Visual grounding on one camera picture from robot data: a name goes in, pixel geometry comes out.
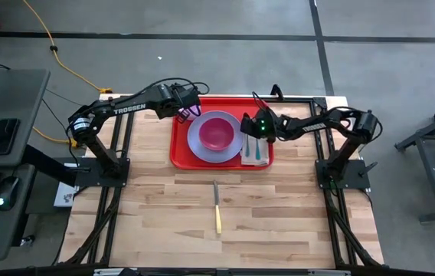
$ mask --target wooden table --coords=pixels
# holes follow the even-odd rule
[[[347,105],[344,97],[326,99],[329,108]],[[270,106],[278,114],[310,117],[304,103]],[[99,134],[107,147],[114,122],[106,121]],[[274,143],[275,160],[265,170],[188,171],[176,169],[169,160],[171,129],[172,119],[159,120],[151,110],[136,113],[129,150],[131,171],[117,216],[111,267],[334,268],[311,133]],[[336,131],[333,136],[335,145],[342,145],[345,138]],[[214,179],[220,189],[222,235],[215,231]],[[97,187],[76,197],[60,261],[71,257],[91,232],[99,197]],[[345,201],[352,231],[371,256],[382,262],[366,196],[345,190]],[[339,238],[347,261],[345,239],[341,234]]]

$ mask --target yellow cable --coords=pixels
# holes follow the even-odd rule
[[[44,24],[44,22],[42,21],[41,17],[38,15],[38,13],[34,10],[34,8],[32,8],[28,3],[27,0],[23,0],[24,3],[28,6],[28,8],[34,13],[35,17],[37,17],[37,19],[39,20],[39,22],[41,23],[42,27],[44,28],[44,30],[47,33],[47,36],[49,36],[49,39],[51,40],[51,45],[56,47],[56,45],[54,44],[54,39],[52,38],[51,33],[49,32],[49,30],[47,29],[46,25]],[[54,54],[54,56],[56,57],[56,61],[58,62],[58,64],[66,69],[68,72],[72,73],[73,75],[79,77],[80,79],[82,79],[83,81],[85,81],[87,84],[91,85],[93,88],[97,89],[100,93],[105,94],[105,93],[112,93],[112,88],[100,88],[97,85],[93,84],[91,81],[87,80],[85,77],[83,77],[82,75],[78,74],[77,72],[71,70],[70,68],[68,68],[66,65],[64,65],[61,60],[59,59],[59,57],[57,56],[57,48],[56,49],[51,49],[52,53]]]
[[[59,140],[59,139],[55,139],[55,138],[49,137],[49,136],[43,134],[43,133],[42,133],[40,130],[38,130],[38,128],[35,127],[35,126],[33,126],[32,129],[35,130],[35,132],[38,133],[40,136],[44,137],[44,138],[47,139],[47,140],[50,140],[51,142],[55,142],[55,143],[66,143],[66,144],[69,144],[69,143],[70,143],[69,140]],[[73,139],[73,138],[70,138],[70,140],[71,140],[71,146],[76,148],[76,147],[78,146],[77,141],[76,141],[75,139]]]

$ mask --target concrete floor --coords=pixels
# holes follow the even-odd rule
[[[307,0],[31,0],[52,31],[140,34],[314,35]],[[435,0],[317,0],[324,35],[435,37]],[[19,0],[0,0],[7,31],[41,31]],[[213,94],[267,93],[278,83],[286,94],[325,95],[314,41],[196,41],[56,39],[61,59],[90,80],[132,93],[164,77],[205,81]],[[43,38],[0,38],[0,63],[51,70],[48,87],[79,103],[97,92],[60,68]],[[362,155],[378,161],[370,172],[374,215],[384,259],[393,268],[435,271],[435,223],[417,217],[435,211],[415,149],[393,144],[429,123],[435,112],[435,44],[326,43],[335,95],[372,109],[384,124]],[[59,117],[75,104],[46,93]],[[45,107],[36,126],[63,137]],[[51,156],[67,148],[32,134],[30,143]],[[32,220],[38,241],[11,251],[0,268],[50,265],[61,243],[66,212]]]

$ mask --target purple plate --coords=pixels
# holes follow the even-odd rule
[[[228,121],[234,130],[234,138],[228,148],[214,151],[206,148],[199,140],[199,130],[207,120],[221,118]],[[187,132],[187,143],[190,150],[199,158],[209,163],[223,163],[235,157],[243,146],[244,135],[240,131],[240,121],[224,111],[209,111],[195,118]]]

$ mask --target smartphone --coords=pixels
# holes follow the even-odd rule
[[[20,125],[19,119],[0,120],[0,155],[10,154],[17,135],[18,125]]]

